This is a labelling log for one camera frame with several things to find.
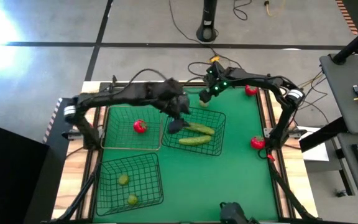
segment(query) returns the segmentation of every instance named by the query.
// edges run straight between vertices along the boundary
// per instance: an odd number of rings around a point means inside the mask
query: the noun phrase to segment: green cucumber
[[[208,134],[208,135],[213,135],[215,134],[215,131],[210,128],[207,127],[203,124],[196,124],[196,123],[189,123],[189,127],[185,127],[185,129],[190,130],[190,131],[196,131],[199,133],[203,133],[203,134]]]
[[[211,136],[205,135],[199,137],[179,139],[179,144],[185,146],[198,146],[200,144],[208,143],[210,140],[211,140]]]

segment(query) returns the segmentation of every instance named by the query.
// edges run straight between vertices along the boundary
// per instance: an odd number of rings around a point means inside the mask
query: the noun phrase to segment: wooden table
[[[88,92],[98,92],[99,86],[101,82],[84,82],[82,91],[83,93]],[[260,96],[262,99],[262,105],[264,108],[264,115],[266,126],[269,128],[272,125],[272,121],[269,119],[269,112],[267,109],[267,102],[263,91],[260,91]],[[274,113],[274,118],[276,122],[278,122],[278,118],[281,115],[281,107],[274,100],[274,96],[271,94],[271,102]],[[101,108],[99,125],[102,125],[104,120],[104,112],[105,107]],[[86,119],[92,123],[94,119],[95,109],[91,109],[86,114]],[[83,145],[83,140],[74,140],[71,141],[68,147],[68,152],[70,153],[75,149],[80,148]],[[287,145],[299,147],[299,142],[295,139],[289,139],[287,141]],[[307,209],[307,211],[313,216],[317,217],[316,205],[314,204],[313,194],[310,188],[308,174],[306,172],[305,163],[303,162],[303,156],[299,149],[293,149],[290,147],[282,148],[283,158],[285,162],[285,170],[288,176],[289,186],[301,204]],[[58,218],[62,215],[68,206],[72,203],[74,198],[77,196],[78,192],[81,189],[81,181],[83,178],[83,172],[85,168],[85,159],[86,159],[86,150],[80,150],[75,154],[72,154],[65,162],[65,166],[63,168],[62,179],[60,181],[60,186],[55,202],[55,208],[53,210],[52,218]],[[93,160],[91,164],[91,171],[93,170],[94,164],[96,163],[97,152],[94,152]],[[283,216],[289,217],[289,212],[287,209],[287,199],[285,194],[281,190],[280,186],[278,186],[280,193],[280,200],[283,208]],[[83,217],[88,216],[88,208],[90,204],[90,196],[91,190],[89,190],[86,198],[85,205],[83,210]]]

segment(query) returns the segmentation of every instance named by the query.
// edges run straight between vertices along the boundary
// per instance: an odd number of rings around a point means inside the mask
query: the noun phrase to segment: concrete floor
[[[172,0],[179,27],[195,37],[201,20],[203,0]],[[0,0],[0,44],[9,41],[94,42],[98,36],[107,0]],[[277,8],[280,1],[272,1]],[[266,15],[263,1],[246,6],[248,21],[232,13],[232,1],[219,1],[217,44],[346,45],[351,34],[334,0],[287,0],[277,17]],[[165,0],[114,0],[103,42],[187,43],[174,28]],[[41,141],[59,97],[72,97],[81,90],[91,58],[89,47],[0,47],[0,127]],[[217,49],[252,73],[283,75],[295,83],[319,72],[318,59],[335,53],[326,50],[234,50]],[[92,80],[129,80],[142,68],[160,70],[179,80],[191,78],[190,62],[205,62],[208,49],[101,48]],[[222,60],[224,66],[234,66]],[[202,72],[205,67],[194,67]],[[139,80],[157,80],[151,73]],[[340,116],[326,82],[318,89],[329,93],[316,106],[330,121]],[[308,101],[319,97],[313,93]],[[322,115],[309,107],[298,112],[301,125],[325,123]],[[341,188],[338,173],[310,174],[320,217],[327,220],[358,222],[358,196],[328,197]]]

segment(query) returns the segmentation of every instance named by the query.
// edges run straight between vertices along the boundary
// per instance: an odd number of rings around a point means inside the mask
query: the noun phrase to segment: red tomato
[[[255,95],[258,93],[258,89],[256,87],[246,85],[246,94],[249,96]]]
[[[262,136],[253,137],[250,143],[251,146],[257,150],[261,150],[265,147],[265,139]]]
[[[134,123],[134,130],[135,130],[137,133],[139,133],[139,134],[145,133],[146,130],[147,130],[146,122],[143,121],[143,120],[137,120],[137,121],[135,121],[135,123]]]

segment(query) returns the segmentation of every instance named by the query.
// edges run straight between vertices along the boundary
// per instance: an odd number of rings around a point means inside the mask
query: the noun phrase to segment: wire basket
[[[129,176],[128,184],[118,184],[121,175]],[[127,202],[130,194],[138,199],[135,205]],[[155,153],[102,163],[96,209],[99,216],[157,205],[162,201],[160,167]]]
[[[110,106],[106,117],[105,149],[132,149],[156,151],[161,147],[162,115],[148,106]],[[146,122],[147,130],[134,130],[138,119]]]
[[[203,134],[186,129],[183,129],[176,134],[168,134],[168,125],[173,118],[167,118],[162,144],[164,146],[173,147],[176,149],[182,149],[211,156],[220,155],[222,153],[226,115],[217,111],[202,110],[198,108],[190,108],[190,113],[191,114],[183,114],[185,121],[203,124],[215,130],[215,134],[212,135],[210,142],[199,146],[184,146],[179,144],[178,140],[181,138],[197,137],[202,136]]]

